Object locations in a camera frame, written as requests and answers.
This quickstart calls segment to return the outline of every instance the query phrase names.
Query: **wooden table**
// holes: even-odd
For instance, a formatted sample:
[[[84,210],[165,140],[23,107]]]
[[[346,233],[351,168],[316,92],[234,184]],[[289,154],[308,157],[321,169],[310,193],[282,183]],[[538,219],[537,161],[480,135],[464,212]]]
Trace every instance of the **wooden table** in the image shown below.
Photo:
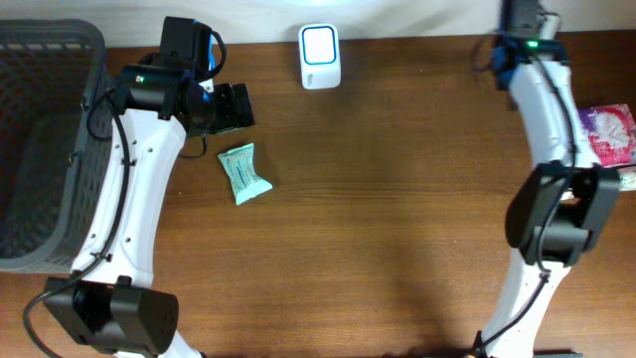
[[[579,106],[636,110],[636,32],[562,38]],[[301,87],[296,44],[229,46],[218,83],[248,84],[257,125],[176,163],[155,247],[154,287],[178,295],[194,347],[360,357],[471,345],[507,273],[506,208],[531,170],[508,95],[469,70],[475,41],[344,41],[342,84],[323,91]],[[110,50],[110,72],[148,51]],[[236,207],[216,154],[250,142],[274,189]],[[537,348],[633,357],[635,203],[621,196],[557,291]],[[39,356],[20,312],[44,280],[0,274],[0,356]],[[96,356],[44,308],[34,321],[65,356]]]

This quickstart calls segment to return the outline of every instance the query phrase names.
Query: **teal packet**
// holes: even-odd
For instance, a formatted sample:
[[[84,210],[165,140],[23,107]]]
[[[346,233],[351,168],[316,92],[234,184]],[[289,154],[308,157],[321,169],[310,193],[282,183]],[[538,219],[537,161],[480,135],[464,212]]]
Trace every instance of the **teal packet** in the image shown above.
[[[232,183],[237,205],[273,188],[271,184],[256,175],[254,171],[254,145],[248,144],[219,154],[219,160],[226,169]]]

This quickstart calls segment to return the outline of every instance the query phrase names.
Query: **white backdrop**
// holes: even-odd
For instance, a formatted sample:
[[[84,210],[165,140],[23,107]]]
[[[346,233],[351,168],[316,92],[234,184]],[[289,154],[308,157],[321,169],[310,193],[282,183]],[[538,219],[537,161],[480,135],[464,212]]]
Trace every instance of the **white backdrop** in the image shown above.
[[[565,31],[636,29],[636,0],[544,0]],[[109,47],[156,46],[167,15],[196,18],[228,43],[294,41],[330,22],[343,39],[481,34],[500,0],[2,0],[0,18],[84,19]]]

